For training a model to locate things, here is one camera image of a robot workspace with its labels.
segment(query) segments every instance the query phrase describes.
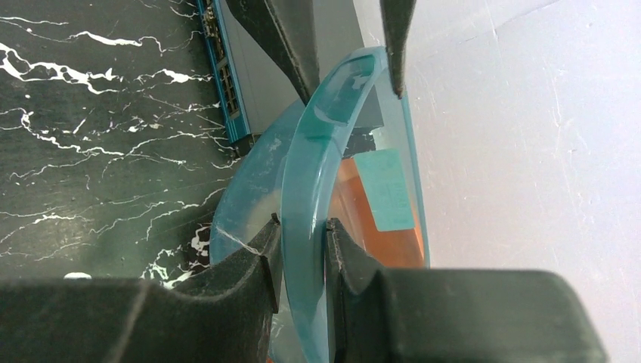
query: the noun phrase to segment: teal glass rim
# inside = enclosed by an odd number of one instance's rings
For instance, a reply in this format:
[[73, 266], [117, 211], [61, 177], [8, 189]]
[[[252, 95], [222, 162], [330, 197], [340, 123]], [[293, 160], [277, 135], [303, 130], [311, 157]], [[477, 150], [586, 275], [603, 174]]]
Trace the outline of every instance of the teal glass rim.
[[[333, 186], [347, 142], [376, 82], [389, 69], [384, 47], [362, 48], [344, 58], [324, 79], [305, 108], [292, 139], [280, 202], [283, 272], [296, 332], [309, 362], [329, 361], [324, 244]], [[402, 110], [411, 150], [413, 191], [429, 263], [425, 211], [407, 96], [393, 97]]]

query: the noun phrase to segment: orange object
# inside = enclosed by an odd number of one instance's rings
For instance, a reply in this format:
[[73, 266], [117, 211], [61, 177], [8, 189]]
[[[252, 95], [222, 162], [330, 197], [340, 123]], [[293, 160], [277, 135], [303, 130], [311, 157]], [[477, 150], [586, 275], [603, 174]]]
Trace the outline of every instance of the orange object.
[[356, 162], [344, 159], [339, 167], [330, 218], [338, 218], [356, 244], [387, 267], [424, 267], [425, 251], [420, 223], [414, 213], [414, 229], [381, 232], [358, 174]]

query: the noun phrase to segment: light blue label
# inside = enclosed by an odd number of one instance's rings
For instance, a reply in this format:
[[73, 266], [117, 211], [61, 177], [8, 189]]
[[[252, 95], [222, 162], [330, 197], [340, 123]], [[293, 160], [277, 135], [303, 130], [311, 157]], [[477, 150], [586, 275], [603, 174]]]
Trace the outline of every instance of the light blue label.
[[354, 161], [372, 209], [376, 229], [386, 232], [414, 228], [412, 204], [398, 150], [357, 154]]

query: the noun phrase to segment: white wall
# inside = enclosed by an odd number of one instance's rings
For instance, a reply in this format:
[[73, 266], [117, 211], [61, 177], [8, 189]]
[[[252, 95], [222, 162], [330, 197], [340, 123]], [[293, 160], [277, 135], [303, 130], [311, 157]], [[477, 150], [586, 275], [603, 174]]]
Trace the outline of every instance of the white wall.
[[[355, 0], [367, 45], [378, 2]], [[407, 56], [432, 265], [564, 276], [641, 361], [641, 2], [418, 0]]]

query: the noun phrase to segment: connector port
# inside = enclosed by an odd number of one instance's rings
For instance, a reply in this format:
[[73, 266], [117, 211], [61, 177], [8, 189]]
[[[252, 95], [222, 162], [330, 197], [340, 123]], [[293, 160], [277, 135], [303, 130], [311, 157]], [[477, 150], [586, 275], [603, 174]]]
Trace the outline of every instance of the connector port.
[[234, 80], [231, 78], [231, 72], [229, 70], [229, 64], [225, 64], [220, 69], [220, 80], [223, 88], [223, 94], [225, 97], [225, 107], [227, 108], [227, 113], [230, 116], [233, 116], [238, 112], [238, 97], [236, 94], [236, 89], [234, 87]]
[[222, 44], [220, 24], [218, 24], [218, 18], [216, 17], [213, 5], [208, 6], [205, 10], [203, 27], [205, 28], [205, 36], [212, 38], [216, 63], [218, 63], [225, 58], [225, 47]]

